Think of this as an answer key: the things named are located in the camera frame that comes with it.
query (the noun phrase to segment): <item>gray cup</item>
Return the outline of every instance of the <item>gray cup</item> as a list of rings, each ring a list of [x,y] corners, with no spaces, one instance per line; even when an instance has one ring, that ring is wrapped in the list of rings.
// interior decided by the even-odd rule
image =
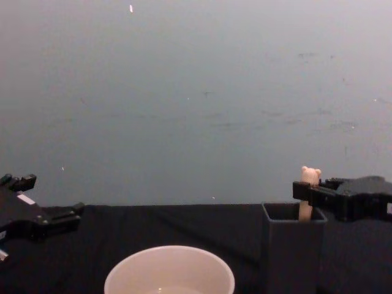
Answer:
[[[299,203],[262,204],[261,293],[315,294],[325,215],[299,222]]]

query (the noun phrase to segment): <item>gray wall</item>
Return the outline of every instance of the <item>gray wall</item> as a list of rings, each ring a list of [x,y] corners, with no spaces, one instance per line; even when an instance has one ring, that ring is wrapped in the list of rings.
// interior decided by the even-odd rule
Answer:
[[[41,205],[284,201],[302,165],[391,180],[391,15],[389,0],[4,1],[0,172],[37,174]]]

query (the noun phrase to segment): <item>white label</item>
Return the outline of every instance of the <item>white label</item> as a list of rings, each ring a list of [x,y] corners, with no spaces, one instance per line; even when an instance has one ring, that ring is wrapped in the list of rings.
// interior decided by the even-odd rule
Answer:
[[[18,195],[18,198],[20,200],[23,200],[27,204],[30,204],[30,205],[36,204],[32,199],[30,199],[29,197],[25,196],[25,194]]]

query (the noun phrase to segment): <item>toy stick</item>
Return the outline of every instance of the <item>toy stick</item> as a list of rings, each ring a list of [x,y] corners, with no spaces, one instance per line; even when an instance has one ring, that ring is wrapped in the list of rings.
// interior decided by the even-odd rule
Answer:
[[[318,186],[319,179],[321,175],[321,170],[302,167],[301,182],[307,182],[312,186]],[[300,213],[298,215],[298,220],[300,222],[309,222],[312,218],[313,207],[309,205],[308,201],[300,202]]]

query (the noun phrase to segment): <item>bowl rim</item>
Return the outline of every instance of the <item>bowl rim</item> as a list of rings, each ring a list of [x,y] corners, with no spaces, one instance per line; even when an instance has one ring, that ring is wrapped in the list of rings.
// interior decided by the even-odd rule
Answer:
[[[131,259],[134,259],[135,257],[138,257],[139,255],[143,255],[146,254],[148,252],[151,251],[158,251],[158,250],[162,250],[162,249],[185,249],[188,251],[194,251],[194,252],[198,252],[198,253],[202,253],[205,255],[208,255],[210,257],[212,257],[213,259],[215,259],[215,261],[217,261],[218,263],[220,263],[220,265],[223,266],[223,268],[225,269],[226,273],[228,274],[228,278],[229,278],[229,290],[227,294],[233,294],[234,293],[234,289],[235,289],[235,278],[234,278],[234,274],[232,269],[229,267],[229,265],[223,260],[221,259],[219,256],[213,254],[210,251],[204,250],[204,249],[200,249],[200,248],[196,248],[196,247],[191,247],[191,246],[182,246],[182,245],[167,245],[167,246],[157,246],[157,247],[152,247],[152,248],[147,248],[144,249],[142,251],[138,251],[128,257],[126,257],[125,259],[121,260],[119,263],[117,263],[117,265],[115,265],[114,268],[111,269],[111,271],[109,272],[106,280],[105,280],[105,285],[104,285],[104,294],[109,294],[109,283],[111,282],[113,276],[116,274],[116,272],[119,270],[120,266],[123,265],[124,263],[128,262]]]

